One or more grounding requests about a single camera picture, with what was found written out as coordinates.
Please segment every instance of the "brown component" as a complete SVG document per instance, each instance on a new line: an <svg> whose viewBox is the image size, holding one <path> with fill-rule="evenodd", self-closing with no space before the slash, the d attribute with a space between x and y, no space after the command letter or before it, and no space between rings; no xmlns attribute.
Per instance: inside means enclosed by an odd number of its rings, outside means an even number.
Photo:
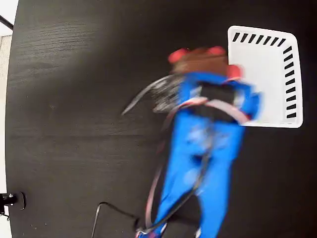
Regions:
<svg viewBox="0 0 317 238"><path fill-rule="evenodd" d="M184 55L178 62L173 64L173 73L211 72L226 76L228 57L212 55L206 48L197 48Z"/></svg>

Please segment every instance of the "white wall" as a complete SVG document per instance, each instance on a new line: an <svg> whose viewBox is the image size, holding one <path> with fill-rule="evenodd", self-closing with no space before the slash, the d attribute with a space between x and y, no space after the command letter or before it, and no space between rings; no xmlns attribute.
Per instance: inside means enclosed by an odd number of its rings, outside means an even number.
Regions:
<svg viewBox="0 0 317 238"><path fill-rule="evenodd" d="M14 24L19 0L0 0L0 15ZM12 35L12 31L0 23L0 36Z"/></svg>
<svg viewBox="0 0 317 238"><path fill-rule="evenodd" d="M4 123L5 123L5 100L6 100L6 82L9 67L9 55L12 36L0 36L0 193L6 193L5 178L5 153L4 153ZM8 207L5 207L5 213L8 213ZM11 238L10 221L6 217L0 217L0 238Z"/></svg>

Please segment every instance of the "black stripe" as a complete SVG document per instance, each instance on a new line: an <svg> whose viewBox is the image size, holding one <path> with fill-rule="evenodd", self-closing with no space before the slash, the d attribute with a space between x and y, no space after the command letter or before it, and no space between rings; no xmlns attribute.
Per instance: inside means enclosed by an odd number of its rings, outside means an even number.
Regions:
<svg viewBox="0 0 317 238"><path fill-rule="evenodd" d="M290 101L293 101L293 100L296 100L296 95L286 99L287 102L290 102Z"/></svg>
<svg viewBox="0 0 317 238"><path fill-rule="evenodd" d="M237 32L235 35L234 35L234 37L233 37L233 42L235 42L237 39L238 39L238 37L239 37L239 35L240 35L240 33L239 32Z"/></svg>
<svg viewBox="0 0 317 238"><path fill-rule="evenodd" d="M258 38L256 44L260 43L260 41L262 40L263 36L264 36L264 35L260 35L260 36L259 36L259 38Z"/></svg>
<svg viewBox="0 0 317 238"><path fill-rule="evenodd" d="M267 44L267 42L268 42L271 38L272 38L271 36L268 36L268 37L265 39L265 41L264 41L263 45L266 45L266 44Z"/></svg>
<svg viewBox="0 0 317 238"><path fill-rule="evenodd" d="M288 65L286 65L286 66L284 67L284 69L288 69L288 68L293 67L293 66L294 66L294 63L291 62L291 63L289 63Z"/></svg>
<svg viewBox="0 0 317 238"><path fill-rule="evenodd" d="M252 36L249 39L249 43L251 43L253 41L253 39L255 38L256 34L252 34Z"/></svg>
<svg viewBox="0 0 317 238"><path fill-rule="evenodd" d="M286 58L284 59L284 62L290 60L291 58L293 58L293 54L290 54L288 57L286 57Z"/></svg>
<svg viewBox="0 0 317 238"><path fill-rule="evenodd" d="M7 26L11 30L13 30L13 25L11 22L9 22L7 19L5 19L3 16L0 15L0 22L3 23L3 25Z"/></svg>
<svg viewBox="0 0 317 238"><path fill-rule="evenodd" d="M292 87L290 89L287 89L286 90L286 93L291 93L291 92L295 92L296 88L295 87Z"/></svg>
<svg viewBox="0 0 317 238"><path fill-rule="evenodd" d="M286 118L295 118L295 117L296 117L296 113L292 113L286 116Z"/></svg>
<svg viewBox="0 0 317 238"><path fill-rule="evenodd" d="M292 47L288 47L286 50L283 51L283 54L286 54L287 52L291 51L292 50Z"/></svg>
<svg viewBox="0 0 317 238"><path fill-rule="evenodd" d="M241 43L244 42L244 40L247 38L247 36L248 36L248 33L244 33L240 42Z"/></svg>
<svg viewBox="0 0 317 238"><path fill-rule="evenodd" d="M291 110L291 109L295 109L296 108L296 104L290 105L286 108L286 110Z"/></svg>
<svg viewBox="0 0 317 238"><path fill-rule="evenodd" d="M295 83L295 78L287 81L285 85L289 85L289 84L292 84L292 83Z"/></svg>
<svg viewBox="0 0 317 238"><path fill-rule="evenodd" d="M285 77L291 76L291 75L293 75L293 74L294 74L294 71L292 70L292 71L290 71L289 73L287 73L287 74L285 75Z"/></svg>
<svg viewBox="0 0 317 238"><path fill-rule="evenodd" d="M283 38L283 39L281 40L281 42L280 42L277 46L280 47L280 46L284 43L285 40L286 40L286 39Z"/></svg>
<svg viewBox="0 0 317 238"><path fill-rule="evenodd" d="M278 37L275 37L274 40L271 43L271 46L274 45L277 40L278 40Z"/></svg>

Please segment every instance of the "black cable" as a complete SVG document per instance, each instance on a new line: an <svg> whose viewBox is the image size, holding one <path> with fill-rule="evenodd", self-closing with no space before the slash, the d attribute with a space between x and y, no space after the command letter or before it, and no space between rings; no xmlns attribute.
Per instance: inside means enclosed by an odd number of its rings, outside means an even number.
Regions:
<svg viewBox="0 0 317 238"><path fill-rule="evenodd" d="M210 140L208 142L209 147L207 149L207 152L202 157L202 168L201 168L200 174L199 174L197 180L195 181L195 184L192 187L192 189L188 192L188 194L183 199L180 198L180 200L178 200L175 203L176 205L174 207L172 207L172 209L169 211L169 213L165 217L163 217L159 222L157 222L156 224L154 224L153 226L151 226L149 228L145 228L145 229L139 228L136 230L136 232L139 232L139 233L146 235L146 234L151 233L152 231L154 231L155 229L157 229L161 225L165 224L188 201L188 199L193 194L195 194L196 190L199 188L199 186L201 185L201 183L205 177L205 174L206 174L209 162L210 162L210 156L211 156L211 151L212 151L212 135L211 135L211 132L209 131L209 128L207 130L210 133L210 138L208 136L208 139Z"/></svg>
<svg viewBox="0 0 317 238"><path fill-rule="evenodd" d="M5 19L3 16L0 15L0 22L3 23L5 26L13 30L13 24Z"/></svg>
<svg viewBox="0 0 317 238"><path fill-rule="evenodd" d="M120 208L114 206L113 204L111 203L108 203L108 202L101 202L98 204L98 207L96 209L96 214L95 214L95 220L94 220L94 225L93 225L93 230L91 232L91 238L94 238L95 236L95 231L96 231L96 225L97 225L97 219L98 219L98 216L99 216L99 211L100 211L100 208L102 205L107 205L109 208L111 208L112 210L126 216L126 217L129 217L129 218L132 218L132 219L135 219L135 222L134 222L134 225L137 224L137 222L139 221L139 217L131 214L131 213L128 213L128 212L125 212L123 210L121 210Z"/></svg>

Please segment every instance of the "black table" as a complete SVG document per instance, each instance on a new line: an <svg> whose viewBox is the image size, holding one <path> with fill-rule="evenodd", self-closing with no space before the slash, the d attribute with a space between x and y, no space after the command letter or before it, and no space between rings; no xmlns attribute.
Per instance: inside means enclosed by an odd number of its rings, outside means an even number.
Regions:
<svg viewBox="0 0 317 238"><path fill-rule="evenodd" d="M218 237L316 237L316 14L312 0L20 0L5 153L8 191L25 192L28 204L10 210L13 237L89 237L102 200L143 214L162 118L149 99L120 112L169 72L170 52L226 48L231 25L297 37L304 124L247 128ZM99 237L132 237L127 218L100 219Z"/></svg>

